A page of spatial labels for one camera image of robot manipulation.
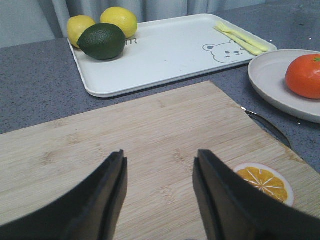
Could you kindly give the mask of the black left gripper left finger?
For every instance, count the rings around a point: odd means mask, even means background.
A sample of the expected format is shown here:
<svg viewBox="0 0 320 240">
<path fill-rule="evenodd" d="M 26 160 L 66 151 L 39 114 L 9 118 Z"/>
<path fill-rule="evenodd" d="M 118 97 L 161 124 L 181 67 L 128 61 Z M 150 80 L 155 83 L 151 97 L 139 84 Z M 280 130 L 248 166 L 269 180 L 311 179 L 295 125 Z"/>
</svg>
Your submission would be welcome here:
<svg viewBox="0 0 320 240">
<path fill-rule="evenodd" d="M 111 240 L 128 189 L 128 160 L 113 152 L 49 205 L 0 227 L 2 240 Z"/>
</svg>

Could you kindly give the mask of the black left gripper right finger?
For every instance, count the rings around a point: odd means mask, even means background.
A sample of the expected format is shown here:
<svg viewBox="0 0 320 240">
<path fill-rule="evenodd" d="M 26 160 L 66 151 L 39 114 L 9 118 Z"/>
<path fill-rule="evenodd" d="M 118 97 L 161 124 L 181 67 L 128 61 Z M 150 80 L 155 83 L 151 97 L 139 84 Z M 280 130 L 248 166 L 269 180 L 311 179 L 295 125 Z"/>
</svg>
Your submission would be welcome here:
<svg viewBox="0 0 320 240">
<path fill-rule="evenodd" d="M 245 182 L 210 150 L 200 149 L 193 188 L 209 240 L 318 240 L 320 220 Z"/>
</svg>

